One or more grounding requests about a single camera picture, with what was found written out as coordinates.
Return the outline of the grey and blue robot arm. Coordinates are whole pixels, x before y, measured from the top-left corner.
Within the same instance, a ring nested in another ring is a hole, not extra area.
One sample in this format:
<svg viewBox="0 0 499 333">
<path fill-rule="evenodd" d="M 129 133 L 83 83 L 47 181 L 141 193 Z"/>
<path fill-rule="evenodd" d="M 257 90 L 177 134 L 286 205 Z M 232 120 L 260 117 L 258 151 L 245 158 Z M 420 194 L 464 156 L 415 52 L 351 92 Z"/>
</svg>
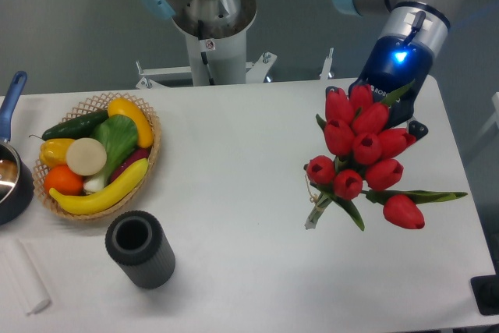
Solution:
<svg viewBox="0 0 499 333">
<path fill-rule="evenodd" d="M 184 34 L 196 86 L 258 83 L 268 57 L 246 64 L 246 32 L 256 0 L 140 0 L 157 18 L 172 20 Z M 414 118 L 416 97 L 451 29 L 463 0 L 332 0 L 344 14 L 387 13 L 388 20 L 352 89 L 368 83 L 376 101 L 408 86 L 391 107 L 389 126 L 406 124 L 416 138 L 427 127 Z"/>
</svg>

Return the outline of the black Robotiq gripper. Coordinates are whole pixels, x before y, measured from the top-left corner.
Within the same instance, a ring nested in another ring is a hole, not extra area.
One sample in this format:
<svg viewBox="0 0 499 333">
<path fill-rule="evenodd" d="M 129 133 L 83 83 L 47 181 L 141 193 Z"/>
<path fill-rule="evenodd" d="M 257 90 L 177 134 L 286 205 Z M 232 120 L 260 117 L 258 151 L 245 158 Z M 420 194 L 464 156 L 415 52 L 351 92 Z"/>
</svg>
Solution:
<svg viewBox="0 0 499 333">
<path fill-rule="evenodd" d="M 368 83 L 373 91 L 373 100 L 381 101 L 387 94 L 409 83 L 411 88 L 391 106 L 387 127 L 395 127 L 408 120 L 408 134 L 419 141 L 428 134 L 428 127 L 410 118 L 414 113 L 416 97 L 433 62 L 432 54 L 425 47 L 413 43 L 405 45 L 401 37 L 381 37 L 374 45 L 358 79 L 349 89 Z M 329 86 L 325 94 L 337 91 L 337 87 Z"/>
</svg>

